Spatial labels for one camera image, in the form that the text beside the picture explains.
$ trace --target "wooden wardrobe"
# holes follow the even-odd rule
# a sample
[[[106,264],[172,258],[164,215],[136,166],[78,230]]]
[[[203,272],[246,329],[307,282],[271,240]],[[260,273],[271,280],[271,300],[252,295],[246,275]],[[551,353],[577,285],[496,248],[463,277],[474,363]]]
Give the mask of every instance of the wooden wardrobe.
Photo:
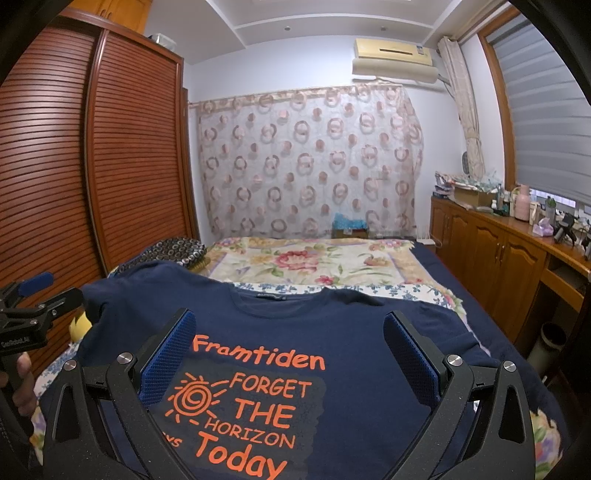
[[[160,239],[198,238],[183,59],[66,9],[0,86],[0,284],[54,274],[38,303],[102,278]],[[69,342],[54,322],[35,374]]]

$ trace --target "wooden desk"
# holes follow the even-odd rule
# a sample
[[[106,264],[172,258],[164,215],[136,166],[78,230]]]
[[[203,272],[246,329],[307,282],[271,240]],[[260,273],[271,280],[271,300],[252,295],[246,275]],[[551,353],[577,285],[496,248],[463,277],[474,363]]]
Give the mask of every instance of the wooden desk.
[[[479,301],[522,355],[562,299],[579,313],[591,262],[581,247],[532,234],[529,223],[431,200],[437,255]]]

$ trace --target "lace curtain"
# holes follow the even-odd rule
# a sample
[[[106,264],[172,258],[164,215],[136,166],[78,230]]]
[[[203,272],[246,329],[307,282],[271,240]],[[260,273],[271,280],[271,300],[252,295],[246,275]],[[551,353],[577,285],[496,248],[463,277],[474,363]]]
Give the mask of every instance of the lace curtain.
[[[212,233],[330,236],[335,213],[414,236],[423,130],[406,90],[358,85],[199,104]]]

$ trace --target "floral bedspread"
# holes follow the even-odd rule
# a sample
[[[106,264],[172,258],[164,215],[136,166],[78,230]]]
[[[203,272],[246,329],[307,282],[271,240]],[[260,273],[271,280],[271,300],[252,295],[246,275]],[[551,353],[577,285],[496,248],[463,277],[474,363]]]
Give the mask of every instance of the floral bedspread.
[[[408,240],[226,238],[207,252],[210,262],[199,273],[234,283],[388,288],[425,285],[441,292],[472,332],[461,299],[431,277],[411,252],[412,247]],[[491,354],[481,343],[480,347]]]

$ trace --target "air conditioner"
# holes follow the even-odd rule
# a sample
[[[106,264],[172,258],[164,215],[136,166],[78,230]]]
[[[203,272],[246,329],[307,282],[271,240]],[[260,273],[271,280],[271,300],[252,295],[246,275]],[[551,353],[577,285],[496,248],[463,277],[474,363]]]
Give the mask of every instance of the air conditioner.
[[[388,40],[355,40],[353,74],[435,83],[439,71],[427,48]]]

